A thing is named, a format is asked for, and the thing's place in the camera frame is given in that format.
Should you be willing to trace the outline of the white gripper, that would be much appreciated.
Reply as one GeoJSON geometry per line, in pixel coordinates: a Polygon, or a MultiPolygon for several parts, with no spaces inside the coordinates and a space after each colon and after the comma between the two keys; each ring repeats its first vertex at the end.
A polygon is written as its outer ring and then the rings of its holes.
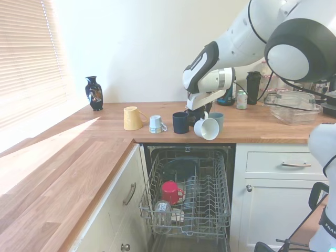
{"type": "Polygon", "coordinates": [[[217,98],[223,96],[226,92],[226,89],[213,90],[213,91],[202,91],[200,93],[192,94],[187,91],[187,102],[186,108],[189,110],[196,110],[204,106],[204,111],[210,114],[213,101],[217,98]]]}

